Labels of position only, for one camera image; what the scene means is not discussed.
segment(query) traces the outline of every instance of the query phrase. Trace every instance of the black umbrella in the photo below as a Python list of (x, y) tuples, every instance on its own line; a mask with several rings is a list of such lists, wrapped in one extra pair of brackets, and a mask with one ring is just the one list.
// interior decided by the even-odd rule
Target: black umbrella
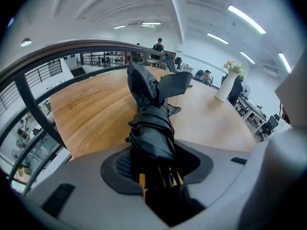
[(184, 94), (192, 74), (170, 74), (158, 82), (146, 68), (134, 62), (129, 64), (127, 73), (129, 89), (138, 104), (138, 114), (129, 122), (129, 142), (139, 158), (146, 161), (145, 176), (154, 177), (152, 181), (157, 185), (153, 187), (168, 186), (170, 174), (179, 181), (174, 169), (174, 128), (168, 118), (181, 110), (169, 105), (168, 97)]

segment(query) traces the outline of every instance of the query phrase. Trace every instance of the wooden table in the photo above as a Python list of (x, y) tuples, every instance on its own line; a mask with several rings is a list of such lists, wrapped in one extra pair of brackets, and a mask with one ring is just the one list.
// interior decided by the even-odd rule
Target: wooden table
[[(168, 71), (147, 67), (160, 80)], [(214, 97), (216, 90), (192, 80), (184, 95), (169, 98), (182, 110), (170, 118), (175, 138), (215, 148), (250, 152), (255, 140), (228, 102)], [(73, 84), (50, 97), (59, 133), (71, 155), (125, 143), (128, 122), (137, 105), (127, 84), (127, 70), (115, 70)]]

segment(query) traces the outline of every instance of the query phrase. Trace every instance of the ceiling light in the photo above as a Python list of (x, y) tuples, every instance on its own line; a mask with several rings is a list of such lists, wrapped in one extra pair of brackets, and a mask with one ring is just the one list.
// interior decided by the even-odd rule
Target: ceiling light
[(142, 25), (161, 25), (161, 22), (142, 22)]
[(249, 58), (246, 54), (244, 54), (242, 51), (240, 52), (244, 57), (246, 57), (251, 63), (255, 64), (255, 62)]
[(8, 28), (13, 23), (13, 21), (14, 21), (14, 18), (11, 18), (6, 28)]
[(123, 27), (126, 27), (126, 26), (125, 25), (119, 25), (119, 26), (113, 27), (113, 29), (119, 29), (119, 28), (123, 28)]
[(259, 26), (252, 18), (248, 17), (246, 14), (244, 14), (239, 9), (236, 9), (234, 6), (230, 5), (228, 10), (231, 11), (232, 13), (235, 13), (236, 15), (240, 16), (243, 20), (245, 20), (246, 22), (251, 24), (261, 34), (266, 33), (265, 30), (263, 30), (261, 26)]
[(141, 26), (144, 26), (144, 27), (149, 27), (149, 28), (155, 28), (154, 25), (141, 25)]
[(223, 39), (221, 39), (221, 38), (219, 38), (219, 37), (217, 37), (217, 36), (214, 36), (214, 35), (212, 35), (212, 34), (210, 34), (210, 33), (208, 33), (207, 35), (210, 36), (210, 37), (213, 37), (213, 38), (215, 38), (215, 39), (217, 39), (217, 40), (219, 40), (219, 41), (221, 41), (221, 42), (224, 43), (224, 44), (228, 44), (228, 42), (226, 42), (225, 40), (223, 40)]
[(290, 67), (290, 65), (289, 65), (289, 63), (288, 63), (286, 57), (285, 57), (284, 54), (282, 54), (282, 53), (279, 53), (278, 55), (279, 55), (280, 59), (282, 59), (283, 64), (286, 66), (287, 71), (290, 73), (290, 72), (292, 71), (292, 69), (291, 69), (291, 67)]
[(21, 46), (21, 47), (24, 47), (24, 46), (27, 46), (27, 45), (29, 45), (29, 44), (31, 44), (31, 43), (32, 43), (31, 39), (28, 38), (28, 37), (26, 37), (26, 38), (21, 42), (20, 46)]

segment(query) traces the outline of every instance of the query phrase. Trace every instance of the flower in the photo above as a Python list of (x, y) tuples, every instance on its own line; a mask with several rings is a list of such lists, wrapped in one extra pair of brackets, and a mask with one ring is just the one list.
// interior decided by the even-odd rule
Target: flower
[(237, 63), (235, 63), (234, 61), (227, 61), (224, 64), (224, 68), (228, 70), (228, 72), (232, 71), (236, 74), (238, 74), (239, 76), (243, 76), (243, 65), (239, 65)]

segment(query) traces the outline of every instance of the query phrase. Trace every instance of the man in black shirt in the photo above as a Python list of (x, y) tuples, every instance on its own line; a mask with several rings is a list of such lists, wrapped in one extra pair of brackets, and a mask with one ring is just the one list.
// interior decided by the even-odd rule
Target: man in black shirt
[[(159, 37), (158, 43), (153, 46), (153, 49), (159, 52), (163, 52), (164, 47), (161, 43), (162, 43), (162, 38)], [(160, 59), (160, 56), (151, 55), (151, 59)]]
[(139, 52), (131, 52), (131, 56), (132, 56), (132, 61), (134, 62), (140, 62), (141, 61), (141, 55)]

